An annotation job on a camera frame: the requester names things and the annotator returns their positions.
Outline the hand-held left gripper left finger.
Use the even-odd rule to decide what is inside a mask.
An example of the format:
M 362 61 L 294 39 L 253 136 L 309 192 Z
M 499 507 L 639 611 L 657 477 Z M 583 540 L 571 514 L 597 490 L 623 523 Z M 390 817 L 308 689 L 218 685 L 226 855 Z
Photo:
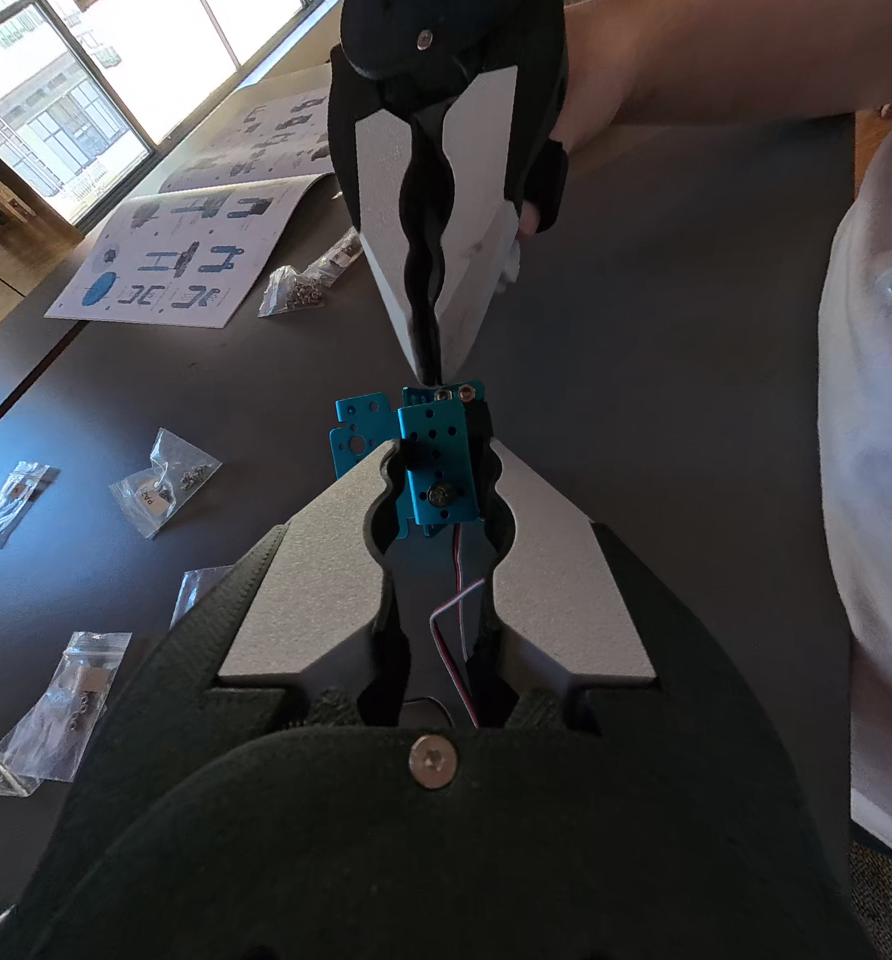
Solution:
M 411 667 L 385 554 L 400 529 L 404 442 L 382 441 L 295 513 L 219 668 L 228 687 L 328 690 L 397 724 Z

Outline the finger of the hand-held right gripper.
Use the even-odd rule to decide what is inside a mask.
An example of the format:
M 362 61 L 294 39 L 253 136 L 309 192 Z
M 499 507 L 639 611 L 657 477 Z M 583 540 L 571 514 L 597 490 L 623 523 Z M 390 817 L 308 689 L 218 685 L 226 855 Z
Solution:
M 420 241 L 406 231 L 403 195 L 412 162 L 410 125 L 380 108 L 356 121 L 358 233 L 388 318 L 415 377 L 441 382 L 438 333 L 423 281 Z
M 453 186 L 434 306 L 438 365 L 427 375 L 429 383 L 457 376 L 508 260 L 518 262 L 519 214 L 504 195 L 517 74 L 516 66 L 481 73 L 459 96 L 427 108 Z

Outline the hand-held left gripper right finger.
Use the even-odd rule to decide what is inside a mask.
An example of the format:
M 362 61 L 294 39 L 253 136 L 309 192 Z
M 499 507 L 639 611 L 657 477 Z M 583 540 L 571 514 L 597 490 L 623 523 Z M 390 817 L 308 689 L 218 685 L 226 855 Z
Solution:
M 646 688 L 656 670 L 594 524 L 497 438 L 477 464 L 479 532 L 464 535 L 464 666 L 476 726 L 529 691 Z

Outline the blue servo bracket assembly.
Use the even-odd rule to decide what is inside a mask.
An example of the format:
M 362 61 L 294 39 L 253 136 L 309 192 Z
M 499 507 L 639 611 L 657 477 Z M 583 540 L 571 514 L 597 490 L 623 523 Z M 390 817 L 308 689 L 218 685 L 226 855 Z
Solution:
M 339 425 L 330 433 L 330 446 L 338 479 L 381 444 L 402 442 L 400 539 L 411 526 L 433 537 L 445 526 L 479 521 L 476 469 L 491 438 L 482 382 L 405 387 L 397 410 L 382 392 L 355 395 L 335 402 L 335 412 Z

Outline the person's right forearm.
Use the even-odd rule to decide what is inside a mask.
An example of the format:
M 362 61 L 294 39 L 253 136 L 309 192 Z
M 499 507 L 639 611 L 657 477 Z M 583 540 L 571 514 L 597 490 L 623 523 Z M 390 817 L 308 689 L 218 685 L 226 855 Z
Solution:
M 644 2 L 624 124 L 728 124 L 892 103 L 892 1 Z

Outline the dark grey desk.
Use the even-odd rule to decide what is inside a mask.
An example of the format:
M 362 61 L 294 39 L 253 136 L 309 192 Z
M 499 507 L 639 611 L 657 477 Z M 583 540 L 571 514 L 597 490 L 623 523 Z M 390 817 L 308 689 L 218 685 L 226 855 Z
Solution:
M 852 196 L 852 121 L 620 126 L 571 161 L 464 373 L 498 438 L 703 621 L 793 760 L 848 881 L 849 630 L 819 506 L 816 320 Z M 79 630 L 128 632 L 118 692 L 183 575 L 231 565 L 334 479 L 334 402 L 412 382 L 368 265 L 326 306 L 220 330 L 87 324 L 0 420 L 0 487 L 60 469 L 0 549 L 0 738 Z M 222 462 L 152 539 L 109 486 L 165 428 Z M 0 911 L 68 788 L 0 798 Z

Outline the person's right hand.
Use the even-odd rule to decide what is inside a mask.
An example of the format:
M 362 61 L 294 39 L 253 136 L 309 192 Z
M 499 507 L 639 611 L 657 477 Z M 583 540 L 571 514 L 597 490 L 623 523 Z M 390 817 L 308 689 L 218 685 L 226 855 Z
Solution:
M 564 8 L 568 81 L 551 132 L 570 158 L 616 119 L 639 59 L 640 2 L 586 1 Z

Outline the clear plastic parts bag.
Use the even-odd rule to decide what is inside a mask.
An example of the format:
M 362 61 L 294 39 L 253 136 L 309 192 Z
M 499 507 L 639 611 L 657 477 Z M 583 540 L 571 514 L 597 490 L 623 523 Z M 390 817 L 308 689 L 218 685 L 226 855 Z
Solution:
M 75 632 L 47 689 L 0 740 L 0 760 L 43 783 L 72 783 L 131 638 L 129 632 Z
M 358 231 L 349 227 L 329 249 L 309 264 L 302 277 L 314 286 L 327 290 L 338 282 L 363 253 Z
M 151 540 L 221 467 L 212 455 L 160 428 L 150 466 L 116 481 L 109 490 L 127 520 Z
M 43 462 L 20 461 L 10 471 L 0 488 L 0 549 L 59 475 L 59 468 Z
M 38 777 L 16 774 L 0 759 L 0 797 L 28 799 L 42 783 Z

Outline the clear bag of silver screws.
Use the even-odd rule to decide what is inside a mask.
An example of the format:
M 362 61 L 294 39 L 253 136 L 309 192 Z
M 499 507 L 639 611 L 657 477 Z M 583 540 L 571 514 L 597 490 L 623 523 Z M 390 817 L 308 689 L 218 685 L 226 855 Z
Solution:
M 325 301 L 326 288 L 317 275 L 283 266 L 269 275 L 258 316 L 268 318 L 319 308 Z

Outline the assembly instruction booklet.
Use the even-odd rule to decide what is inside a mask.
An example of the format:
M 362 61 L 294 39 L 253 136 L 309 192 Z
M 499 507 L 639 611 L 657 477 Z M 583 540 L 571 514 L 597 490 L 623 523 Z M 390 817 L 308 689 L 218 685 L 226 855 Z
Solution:
M 220 330 L 311 186 L 331 175 L 329 88 L 233 116 L 159 192 L 125 200 L 49 319 Z

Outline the clear bag with white label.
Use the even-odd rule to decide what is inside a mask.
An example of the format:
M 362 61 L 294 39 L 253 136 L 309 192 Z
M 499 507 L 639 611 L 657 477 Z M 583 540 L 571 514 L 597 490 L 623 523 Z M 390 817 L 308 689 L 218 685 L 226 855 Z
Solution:
M 180 585 L 169 628 L 173 629 L 232 569 L 231 565 L 224 565 L 187 571 Z

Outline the large office window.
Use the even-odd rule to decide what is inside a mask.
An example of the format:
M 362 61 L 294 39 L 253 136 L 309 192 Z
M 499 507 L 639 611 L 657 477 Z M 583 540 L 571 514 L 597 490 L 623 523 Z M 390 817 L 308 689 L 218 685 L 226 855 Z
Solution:
M 0 2 L 0 161 L 78 225 L 325 2 Z

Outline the person's white shirt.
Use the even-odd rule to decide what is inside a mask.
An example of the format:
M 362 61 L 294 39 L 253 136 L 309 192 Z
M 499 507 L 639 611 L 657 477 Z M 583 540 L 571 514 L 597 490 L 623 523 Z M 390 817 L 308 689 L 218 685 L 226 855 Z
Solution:
M 854 641 L 851 815 L 892 849 L 892 131 L 836 232 L 817 330 L 822 509 Z

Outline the wooden cabinet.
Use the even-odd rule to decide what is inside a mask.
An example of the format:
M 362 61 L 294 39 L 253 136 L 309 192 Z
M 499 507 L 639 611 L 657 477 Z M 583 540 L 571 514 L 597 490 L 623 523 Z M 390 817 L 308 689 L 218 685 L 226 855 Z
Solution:
M 0 158 L 0 323 L 83 238 Z

